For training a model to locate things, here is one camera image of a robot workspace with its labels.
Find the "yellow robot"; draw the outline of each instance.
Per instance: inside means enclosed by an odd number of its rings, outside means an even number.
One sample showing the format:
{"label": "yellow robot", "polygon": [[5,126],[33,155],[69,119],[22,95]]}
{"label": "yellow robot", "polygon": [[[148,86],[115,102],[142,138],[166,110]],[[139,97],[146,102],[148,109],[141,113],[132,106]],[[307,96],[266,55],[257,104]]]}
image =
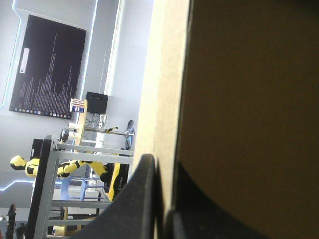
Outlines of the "yellow robot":
{"label": "yellow robot", "polygon": [[104,182],[104,193],[110,201],[113,201],[121,189],[126,185],[128,179],[128,164],[72,160],[69,165],[64,166],[64,173],[71,174],[83,165],[89,165]]}
{"label": "yellow robot", "polygon": [[[34,158],[30,161],[26,161],[20,155],[13,157],[10,160],[10,166],[14,170],[25,170],[25,174],[30,178],[35,178],[38,173],[38,166],[39,166],[40,159]],[[62,163],[58,167],[57,175],[60,177],[68,177],[70,174],[64,172],[64,167],[69,163]]]}

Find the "black box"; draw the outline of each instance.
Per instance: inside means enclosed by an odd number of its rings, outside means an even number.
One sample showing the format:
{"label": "black box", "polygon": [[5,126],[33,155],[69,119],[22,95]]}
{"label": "black box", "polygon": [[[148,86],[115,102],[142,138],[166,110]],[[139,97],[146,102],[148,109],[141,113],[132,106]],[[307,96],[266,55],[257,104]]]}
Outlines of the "black box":
{"label": "black box", "polygon": [[108,96],[107,95],[93,93],[93,92],[88,91],[86,93],[86,99],[88,101],[87,112],[97,113],[97,114],[101,114],[101,115],[106,113],[106,105],[108,103]]}

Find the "white wall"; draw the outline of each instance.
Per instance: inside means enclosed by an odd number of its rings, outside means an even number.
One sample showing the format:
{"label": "white wall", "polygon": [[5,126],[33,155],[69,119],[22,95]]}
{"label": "white wall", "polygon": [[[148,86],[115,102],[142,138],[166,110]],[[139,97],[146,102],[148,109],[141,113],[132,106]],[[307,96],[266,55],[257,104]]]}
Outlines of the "white wall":
{"label": "white wall", "polygon": [[[4,9],[2,6],[6,6],[6,10],[11,11],[9,7],[11,5],[12,0],[0,0],[1,10]],[[12,74],[9,75],[7,98],[5,105],[0,107],[0,188],[3,188],[12,180],[27,178],[23,172],[13,171],[11,169],[8,162],[13,156],[21,154],[28,158],[34,138],[44,138],[47,134],[59,134],[62,128],[67,127],[67,122],[62,119],[25,115],[8,111],[28,14],[87,30],[85,52],[82,59],[81,75],[77,90],[78,96],[83,95],[85,97],[86,91],[88,90],[94,92],[100,90],[101,76],[103,72],[105,74],[103,64],[104,61],[108,62],[111,48],[117,5],[117,0],[15,1],[14,9],[22,18],[22,21],[13,61],[13,71]],[[15,31],[13,29],[17,28],[16,22],[3,24],[6,19],[3,16],[5,15],[0,15],[2,32],[8,34],[11,32],[11,34],[9,34],[10,37],[15,38]],[[4,39],[2,34],[0,35],[0,39],[1,41]],[[0,45],[0,48],[0,52],[2,52],[3,46]],[[0,72],[2,71],[8,71],[7,65],[0,65]],[[82,80],[84,79],[85,82],[82,93]],[[3,84],[4,80],[6,79],[1,77],[0,83]],[[6,192],[0,192],[0,207],[8,207],[11,202],[16,202],[18,208],[27,208],[30,204],[30,196],[30,184],[16,185]]]}
{"label": "white wall", "polygon": [[[109,95],[106,127],[118,126],[124,131],[129,120],[134,120],[138,126],[153,0],[125,0],[122,3],[117,47],[107,82],[110,87],[106,90]],[[104,146],[124,148],[124,138],[106,134]]]}

